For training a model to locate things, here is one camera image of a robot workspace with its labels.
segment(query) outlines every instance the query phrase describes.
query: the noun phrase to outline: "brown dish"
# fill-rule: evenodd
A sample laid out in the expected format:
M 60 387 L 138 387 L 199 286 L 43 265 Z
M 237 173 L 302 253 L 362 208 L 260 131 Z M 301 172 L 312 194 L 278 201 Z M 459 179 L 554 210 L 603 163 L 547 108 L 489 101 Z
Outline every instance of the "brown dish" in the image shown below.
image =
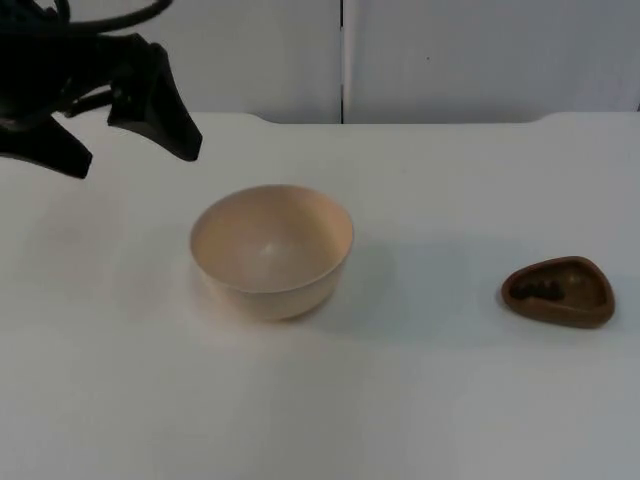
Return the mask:
M 534 320 L 597 328 L 613 316 L 613 290 L 604 273 L 583 257 L 547 260 L 518 270 L 502 285 L 514 312 Z

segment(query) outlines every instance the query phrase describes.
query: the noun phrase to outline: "beige bowl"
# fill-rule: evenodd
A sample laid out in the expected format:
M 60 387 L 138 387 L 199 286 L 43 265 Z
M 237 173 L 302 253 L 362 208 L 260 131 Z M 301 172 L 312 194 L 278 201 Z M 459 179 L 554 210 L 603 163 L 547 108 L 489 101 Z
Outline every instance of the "beige bowl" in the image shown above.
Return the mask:
M 216 298 L 251 318 L 301 315 L 336 288 L 353 244 L 347 211 L 302 187 L 267 185 L 223 198 L 191 232 Z

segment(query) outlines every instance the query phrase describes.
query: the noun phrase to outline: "black cable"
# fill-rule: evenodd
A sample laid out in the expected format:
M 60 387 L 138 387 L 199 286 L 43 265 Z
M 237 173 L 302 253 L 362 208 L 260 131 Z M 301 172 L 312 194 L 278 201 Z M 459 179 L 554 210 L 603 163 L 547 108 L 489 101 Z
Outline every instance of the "black cable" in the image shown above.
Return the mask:
M 148 7 L 141 8 L 135 12 L 118 17 L 106 18 L 104 20 L 91 20 L 87 22 L 71 23 L 39 23 L 37 25 L 20 22 L 0 21 L 0 34 L 10 35 L 55 35 L 55 36 L 77 36 L 96 35 L 99 33 L 114 32 L 124 28 L 134 27 L 154 17 L 160 15 L 173 3 L 173 0 L 154 0 Z M 56 7 L 64 11 L 68 8 L 67 0 L 56 1 Z

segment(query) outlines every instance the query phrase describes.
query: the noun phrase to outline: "white table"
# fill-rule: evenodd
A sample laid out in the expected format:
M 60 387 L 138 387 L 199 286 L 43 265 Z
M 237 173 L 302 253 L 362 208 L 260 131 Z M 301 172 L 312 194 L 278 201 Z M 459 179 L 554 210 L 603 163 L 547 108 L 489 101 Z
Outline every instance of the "white table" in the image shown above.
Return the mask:
M 640 471 L 640 116 L 281 126 L 197 115 L 186 164 L 104 118 L 85 182 L 0 162 L 3 480 L 602 480 Z M 188 235 L 217 198 L 318 188 L 353 214 L 312 318 L 230 321 Z M 584 255 L 602 330 L 521 319 L 513 270 Z

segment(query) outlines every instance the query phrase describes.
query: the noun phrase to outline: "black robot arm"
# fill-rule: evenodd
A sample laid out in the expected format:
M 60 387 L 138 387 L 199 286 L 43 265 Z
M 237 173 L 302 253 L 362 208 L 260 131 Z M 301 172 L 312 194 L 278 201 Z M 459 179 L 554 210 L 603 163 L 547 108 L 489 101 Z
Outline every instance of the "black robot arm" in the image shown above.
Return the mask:
M 109 125 L 196 160 L 202 135 L 180 99 L 167 52 L 139 35 L 102 33 L 157 15 L 171 1 L 116 19 L 69 23 L 66 0 L 56 1 L 57 10 L 0 0 L 0 155 L 84 178 L 91 153 L 51 115 L 111 105 Z

